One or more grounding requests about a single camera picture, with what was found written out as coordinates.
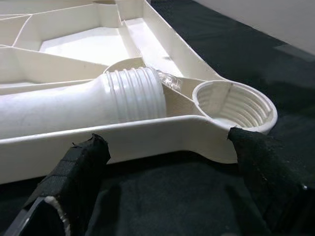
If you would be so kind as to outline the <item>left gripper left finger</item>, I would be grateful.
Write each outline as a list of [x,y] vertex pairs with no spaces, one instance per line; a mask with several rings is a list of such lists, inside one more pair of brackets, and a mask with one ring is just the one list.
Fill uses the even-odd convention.
[[84,236],[110,158],[100,135],[73,144],[37,185],[4,236]]

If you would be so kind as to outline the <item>white plastic table leg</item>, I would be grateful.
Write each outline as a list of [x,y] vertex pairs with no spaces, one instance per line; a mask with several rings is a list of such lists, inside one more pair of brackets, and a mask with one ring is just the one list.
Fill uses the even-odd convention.
[[0,96],[0,127],[98,126],[164,118],[158,73],[149,67],[105,72],[79,85]]

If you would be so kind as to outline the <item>cream plastic table top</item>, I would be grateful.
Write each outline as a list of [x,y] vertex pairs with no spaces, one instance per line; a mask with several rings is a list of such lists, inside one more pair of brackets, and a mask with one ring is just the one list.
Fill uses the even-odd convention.
[[147,0],[0,0],[0,96],[79,85],[139,67],[182,79],[163,83],[164,118],[98,126],[0,127],[0,184],[45,176],[92,134],[110,163],[181,150],[233,164],[232,127],[268,133],[278,113],[263,93],[210,67]]

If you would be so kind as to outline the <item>clear plastic wrap scrap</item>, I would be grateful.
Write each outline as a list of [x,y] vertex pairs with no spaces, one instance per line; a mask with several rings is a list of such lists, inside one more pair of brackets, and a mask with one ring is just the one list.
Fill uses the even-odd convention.
[[160,70],[157,70],[157,74],[165,86],[176,91],[181,91],[183,83],[181,78]]

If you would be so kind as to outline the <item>black tablecloth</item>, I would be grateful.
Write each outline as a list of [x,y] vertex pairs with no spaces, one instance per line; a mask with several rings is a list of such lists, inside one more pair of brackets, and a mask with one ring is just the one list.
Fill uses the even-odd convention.
[[[315,51],[312,54],[192,0],[150,6],[219,75],[250,86],[275,105],[265,135],[315,173]],[[269,233],[238,162],[181,150],[107,162],[85,235],[219,236]],[[5,183],[25,193],[23,180]]]

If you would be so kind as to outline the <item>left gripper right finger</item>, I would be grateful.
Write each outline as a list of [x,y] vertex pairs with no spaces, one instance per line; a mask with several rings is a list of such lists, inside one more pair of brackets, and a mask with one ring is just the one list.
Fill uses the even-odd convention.
[[239,170],[271,232],[315,234],[315,173],[288,155],[282,142],[232,127]]

